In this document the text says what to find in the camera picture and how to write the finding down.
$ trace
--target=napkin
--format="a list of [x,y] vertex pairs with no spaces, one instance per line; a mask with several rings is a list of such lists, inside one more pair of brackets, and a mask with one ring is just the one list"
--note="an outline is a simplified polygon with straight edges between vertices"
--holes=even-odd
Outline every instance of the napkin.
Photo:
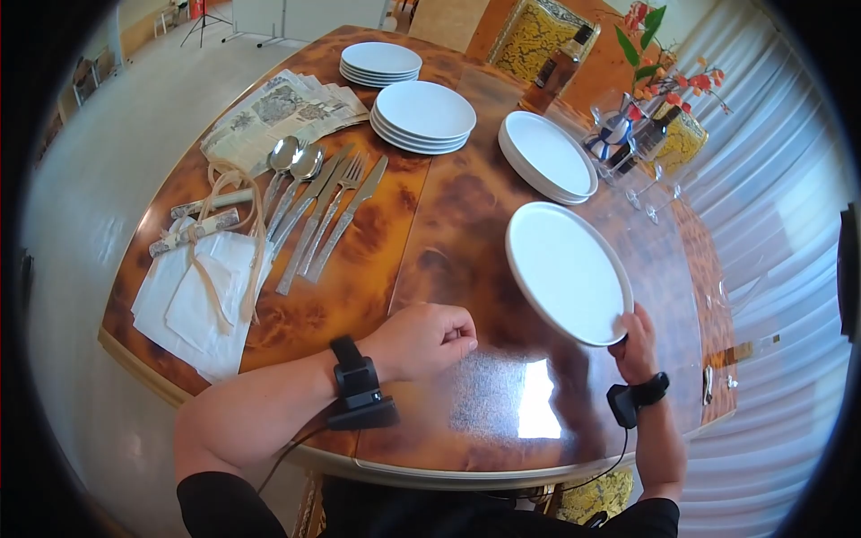
[[[178,220],[170,231],[192,221],[190,217]],[[239,309],[254,249],[254,238],[234,232],[208,235],[195,246],[195,255],[212,278],[222,311],[232,324],[227,334],[218,332],[214,304],[185,248],[167,252],[150,267],[132,304],[134,328],[194,367],[210,383],[236,375],[251,326],[250,320],[240,318]],[[267,243],[255,300],[272,269],[272,254]]]

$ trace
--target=tiled floor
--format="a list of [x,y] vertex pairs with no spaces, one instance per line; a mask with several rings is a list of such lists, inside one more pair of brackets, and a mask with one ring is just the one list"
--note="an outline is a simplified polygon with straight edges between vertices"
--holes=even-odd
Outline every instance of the tiled floor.
[[[229,4],[217,6],[230,16]],[[96,341],[108,292],[132,232],[177,160],[249,84],[295,49],[179,43],[159,37],[110,78],[48,150],[32,184],[24,245],[35,259],[29,346],[40,397],[78,477],[139,536],[186,536],[172,465],[174,410]],[[248,472],[258,484],[270,463]],[[282,465],[264,494],[291,529],[302,472]]]

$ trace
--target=fist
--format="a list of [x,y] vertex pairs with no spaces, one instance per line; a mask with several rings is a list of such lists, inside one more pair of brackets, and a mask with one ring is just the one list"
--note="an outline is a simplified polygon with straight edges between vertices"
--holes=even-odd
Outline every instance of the fist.
[[646,309],[634,303],[634,312],[622,314],[622,325],[628,335],[607,350],[616,359],[619,374],[629,385],[640,385],[658,373],[654,325]]
[[374,360],[382,383],[439,374],[478,344],[466,308],[419,303],[395,313],[356,346]]

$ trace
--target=wooden table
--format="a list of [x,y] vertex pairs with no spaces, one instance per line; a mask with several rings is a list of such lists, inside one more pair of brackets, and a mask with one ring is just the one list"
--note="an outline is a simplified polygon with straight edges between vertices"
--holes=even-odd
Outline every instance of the wooden table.
[[[499,123],[525,85],[440,46],[345,26],[282,62],[248,91],[284,68],[345,85],[338,74],[340,52],[369,40],[418,53],[424,60],[420,78],[466,97],[478,125],[464,149],[434,158],[390,146],[367,123],[326,137],[330,154],[354,142],[372,163],[388,155],[387,173],[356,213],[319,284],[297,278],[283,297],[275,286],[298,232],[291,235],[263,285],[257,302],[261,323],[251,327],[240,371],[310,355],[344,333],[364,337],[413,301],[463,305],[475,318],[480,347],[439,378],[385,386],[400,410],[399,426],[325,432],[296,451],[298,460],[351,478],[438,488],[546,484],[605,467],[623,447],[623,430],[604,396],[610,384],[621,382],[616,366],[606,349],[572,343],[544,324],[505,258],[508,219],[524,203],[543,199],[511,169],[496,140]],[[377,90],[354,90],[370,108]],[[575,114],[562,107],[548,117],[576,129]],[[148,245],[170,225],[170,207],[208,194],[206,168],[195,143],[165,180],[121,262],[99,333],[112,356],[173,405],[208,383],[137,332],[130,308],[152,262]],[[262,185],[270,178],[271,172],[261,176]],[[736,376],[721,353],[734,345],[733,327],[728,312],[708,304],[722,275],[702,221],[674,202],[654,226],[621,191],[603,184],[573,210],[614,246],[636,299],[653,315],[678,427],[694,436],[731,415],[735,394],[719,380]],[[300,222],[296,229],[302,227]],[[712,403],[703,406],[707,364],[716,368],[715,391]],[[635,431],[626,461],[634,446]]]

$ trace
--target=white curtain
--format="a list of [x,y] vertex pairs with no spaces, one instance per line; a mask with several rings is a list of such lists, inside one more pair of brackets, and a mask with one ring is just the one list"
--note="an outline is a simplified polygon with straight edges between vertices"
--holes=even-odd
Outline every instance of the white curtain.
[[[748,0],[722,0],[679,50],[719,65],[716,89],[683,95],[709,132],[687,192],[724,269],[738,343],[738,411],[690,447],[682,536],[770,534],[830,436],[851,346],[839,334],[839,211],[854,195],[836,131],[811,75]],[[780,342],[762,345],[779,334]]]

